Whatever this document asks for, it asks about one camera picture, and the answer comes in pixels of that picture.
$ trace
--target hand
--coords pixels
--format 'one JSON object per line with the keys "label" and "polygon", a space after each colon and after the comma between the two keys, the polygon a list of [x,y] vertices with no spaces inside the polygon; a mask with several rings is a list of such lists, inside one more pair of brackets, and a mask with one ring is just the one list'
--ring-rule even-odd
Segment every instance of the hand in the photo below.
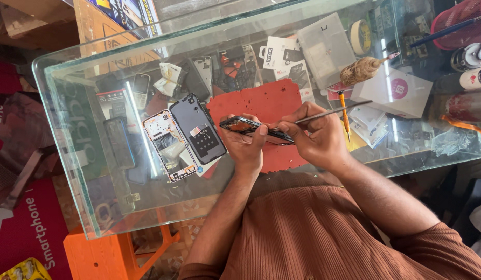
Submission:
{"label": "hand", "polygon": [[[256,116],[248,114],[242,114],[241,116],[260,123]],[[234,117],[234,115],[224,116],[220,119],[220,122],[231,117]],[[223,128],[220,129],[223,134],[223,143],[225,143],[230,156],[235,161],[235,174],[257,177],[263,167],[261,149],[266,141],[268,127],[265,124],[261,125],[256,129],[253,137]]]}
{"label": "hand", "polygon": [[294,124],[295,121],[302,118],[325,111],[327,110],[315,103],[305,102],[297,111],[282,117],[281,121],[268,125],[268,128],[278,126],[281,131],[292,137],[299,155],[309,163],[330,172],[337,172],[344,169],[345,165],[352,159],[347,151],[343,127],[337,114]]}

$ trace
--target orange screwdriver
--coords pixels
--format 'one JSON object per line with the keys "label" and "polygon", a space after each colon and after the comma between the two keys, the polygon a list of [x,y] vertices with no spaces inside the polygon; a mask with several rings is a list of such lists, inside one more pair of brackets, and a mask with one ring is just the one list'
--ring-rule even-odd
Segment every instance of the orange screwdriver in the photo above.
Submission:
{"label": "orange screwdriver", "polygon": [[[338,91],[337,93],[339,94],[340,105],[346,107],[346,103],[344,102],[344,91]],[[349,120],[347,119],[346,109],[343,110],[343,122],[344,128],[347,132],[347,140],[351,143],[351,137],[349,136]]]}

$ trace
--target orange stool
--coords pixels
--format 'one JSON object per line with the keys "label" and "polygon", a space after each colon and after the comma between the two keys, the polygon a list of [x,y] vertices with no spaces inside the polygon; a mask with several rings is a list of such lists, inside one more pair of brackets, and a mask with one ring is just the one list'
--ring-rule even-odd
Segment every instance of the orange stool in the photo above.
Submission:
{"label": "orange stool", "polygon": [[[73,279],[124,279],[139,280],[157,261],[166,249],[180,239],[180,234],[171,236],[168,225],[160,226],[163,244],[155,253],[135,255],[131,233],[122,233],[87,240],[79,225],[64,239]],[[139,267],[137,258],[150,259]]]}

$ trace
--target metal spudger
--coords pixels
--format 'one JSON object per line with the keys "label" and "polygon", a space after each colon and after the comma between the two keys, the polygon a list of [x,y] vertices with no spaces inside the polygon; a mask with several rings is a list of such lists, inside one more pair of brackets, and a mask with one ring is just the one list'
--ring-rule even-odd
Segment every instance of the metal spudger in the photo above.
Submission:
{"label": "metal spudger", "polygon": [[[327,115],[337,113],[337,112],[345,110],[345,109],[353,108],[353,107],[360,106],[360,105],[365,105],[365,104],[368,104],[368,103],[371,103],[371,102],[372,102],[372,100],[361,101],[361,102],[357,102],[355,104],[348,105],[346,107],[340,107],[340,108],[337,108],[337,109],[334,109],[334,110],[325,111],[323,113],[316,114],[316,115],[311,116],[311,117],[302,118],[301,120],[295,121],[294,124],[300,124],[300,123],[305,122],[305,121],[311,121],[311,120],[314,120],[316,118],[325,117]],[[279,130],[279,128],[276,127],[276,128],[272,128],[271,130]]]}

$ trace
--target masking tape roll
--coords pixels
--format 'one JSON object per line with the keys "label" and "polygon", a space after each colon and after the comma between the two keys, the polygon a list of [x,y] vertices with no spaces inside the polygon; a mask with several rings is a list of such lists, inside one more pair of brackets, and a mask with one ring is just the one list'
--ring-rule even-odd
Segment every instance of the masking tape roll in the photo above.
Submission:
{"label": "masking tape roll", "polygon": [[351,26],[351,46],[357,55],[363,55],[370,50],[370,27],[364,19],[353,23]]}

